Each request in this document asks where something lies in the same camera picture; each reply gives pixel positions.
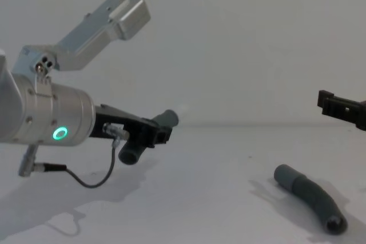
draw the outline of black tube end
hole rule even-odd
[[[327,233],[340,235],[347,230],[348,223],[344,217],[333,215],[327,219],[324,226]]]
[[[123,153],[120,153],[118,155],[118,158],[123,164],[131,166],[135,165],[138,162],[140,156],[136,155],[133,152],[124,151]]]
[[[299,177],[306,177],[286,164],[278,166],[274,171],[274,179],[286,190],[292,192],[292,185]]]

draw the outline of cable connector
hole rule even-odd
[[[64,164],[52,164],[52,163],[35,163],[33,166],[34,172],[47,173],[49,171],[66,171],[67,166]]]
[[[128,140],[130,138],[130,133],[121,129],[119,127],[113,126],[112,124],[106,123],[103,126],[103,132],[109,134],[114,138],[112,142],[112,148],[116,149],[122,140]]]

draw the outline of silver metal bracket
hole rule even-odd
[[[144,0],[106,0],[56,45],[24,46],[12,73],[26,76],[35,93],[51,96],[53,69],[81,70],[109,43],[131,39],[149,21]]]

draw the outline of metal connector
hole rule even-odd
[[[103,132],[114,138],[112,147],[117,148],[122,140],[128,140],[130,133],[119,127],[113,126],[112,124],[106,123],[103,126]]]
[[[43,173],[45,171],[45,165],[43,163],[35,163],[33,165],[33,172]]]
[[[29,177],[32,173],[37,150],[38,145],[32,144],[28,146],[27,152],[24,154],[22,163],[19,168],[18,175],[20,177]]]

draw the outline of white table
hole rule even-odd
[[[352,126],[177,128],[167,145],[137,166],[118,164],[95,190],[67,174],[18,178],[24,147],[2,145],[1,243],[366,243],[365,145],[366,133]],[[48,147],[38,159],[94,182],[109,146]],[[281,163],[333,196],[348,218],[344,235],[324,234],[309,208],[277,186]]]

